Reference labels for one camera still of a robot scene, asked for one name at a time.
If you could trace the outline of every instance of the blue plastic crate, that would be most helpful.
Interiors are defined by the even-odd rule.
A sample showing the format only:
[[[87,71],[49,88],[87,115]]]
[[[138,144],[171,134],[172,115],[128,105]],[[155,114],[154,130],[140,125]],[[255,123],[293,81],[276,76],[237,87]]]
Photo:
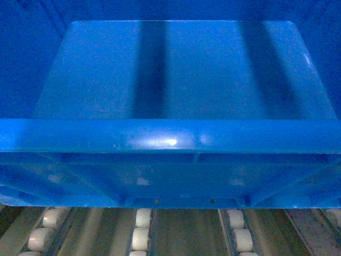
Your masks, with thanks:
[[[7,4],[55,40],[4,16],[0,202],[340,207],[338,2],[142,2]]]

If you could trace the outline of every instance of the white plastic wheel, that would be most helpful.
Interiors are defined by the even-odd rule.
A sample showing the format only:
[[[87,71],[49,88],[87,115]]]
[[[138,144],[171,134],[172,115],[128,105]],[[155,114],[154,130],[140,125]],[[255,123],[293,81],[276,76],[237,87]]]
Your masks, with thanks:
[[[22,252],[18,256],[41,256],[40,252]]]
[[[136,227],[150,228],[151,209],[138,209],[136,213]]]
[[[135,228],[133,233],[132,251],[148,250],[148,228]]]
[[[146,252],[141,252],[141,251],[138,251],[138,252],[131,252],[129,254],[129,256],[147,256],[147,253]]]
[[[341,227],[341,209],[328,209],[326,214],[331,223]]]
[[[241,252],[239,256],[258,256],[258,254],[255,252]]]
[[[67,213],[63,209],[48,210],[43,218],[43,227],[58,229],[59,225],[63,223]]]
[[[50,244],[54,230],[52,228],[37,228],[28,239],[28,249],[35,252],[42,252]]]
[[[235,229],[233,231],[234,245],[237,252],[251,252],[253,249],[251,233],[248,229]]]
[[[231,229],[244,228],[244,216],[240,210],[228,210]]]

